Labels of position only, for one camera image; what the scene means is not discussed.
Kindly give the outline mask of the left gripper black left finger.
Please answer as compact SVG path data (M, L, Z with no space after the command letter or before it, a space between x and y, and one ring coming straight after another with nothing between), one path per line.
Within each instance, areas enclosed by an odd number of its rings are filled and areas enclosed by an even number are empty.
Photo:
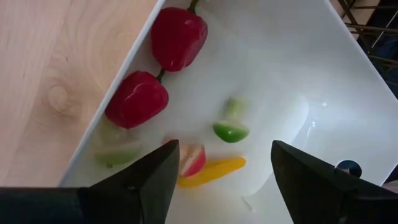
M171 140L91 187L0 187L0 224L164 224L179 159Z

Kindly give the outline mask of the small yellow chili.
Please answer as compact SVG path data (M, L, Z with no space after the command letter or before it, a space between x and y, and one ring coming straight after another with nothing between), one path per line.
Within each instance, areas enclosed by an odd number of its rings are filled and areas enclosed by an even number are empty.
M179 177L177 185L181 188L194 188L218 180L246 165L243 157L216 159L205 164L199 173L191 177Z

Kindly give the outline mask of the small red white radish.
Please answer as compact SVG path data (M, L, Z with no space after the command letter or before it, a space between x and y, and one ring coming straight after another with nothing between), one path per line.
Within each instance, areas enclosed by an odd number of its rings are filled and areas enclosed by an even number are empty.
M202 144L190 142L186 139L177 139L172 137L165 137L162 143L165 144L171 140L179 141L179 177L191 177L199 173L206 164L206 151Z

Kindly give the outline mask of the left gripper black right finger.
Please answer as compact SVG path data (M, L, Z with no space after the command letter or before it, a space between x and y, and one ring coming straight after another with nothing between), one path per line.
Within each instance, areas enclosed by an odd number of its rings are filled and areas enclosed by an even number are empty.
M273 141L271 162L294 224L398 224L390 190L282 141Z

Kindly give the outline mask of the red bell pepper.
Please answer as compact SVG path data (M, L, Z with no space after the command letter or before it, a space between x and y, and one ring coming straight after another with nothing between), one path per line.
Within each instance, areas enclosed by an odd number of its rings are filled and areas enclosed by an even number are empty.
M164 75L164 69L156 77L141 70L128 75L109 101L105 116L114 124L131 129L159 114L169 102L169 94L161 84Z

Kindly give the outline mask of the white plastic bin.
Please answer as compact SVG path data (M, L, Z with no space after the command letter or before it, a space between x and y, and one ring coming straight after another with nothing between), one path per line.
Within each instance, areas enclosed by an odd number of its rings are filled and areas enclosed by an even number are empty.
M201 0L208 38L194 62L163 83L169 104L133 129L141 156L164 137L202 143L246 165L194 189L176 188L166 224L286 224L275 181L277 139L332 165L351 160L382 185L398 165L398 99L329 0ZM245 104L249 134L221 140L212 124L229 98Z

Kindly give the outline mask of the small green mushroom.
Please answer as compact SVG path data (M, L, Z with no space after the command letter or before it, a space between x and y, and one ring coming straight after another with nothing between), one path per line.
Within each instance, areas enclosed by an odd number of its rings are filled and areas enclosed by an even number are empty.
M243 123L245 104L239 98L229 98L224 106L221 120L212 124L213 132L224 142L236 143L249 134L248 127Z

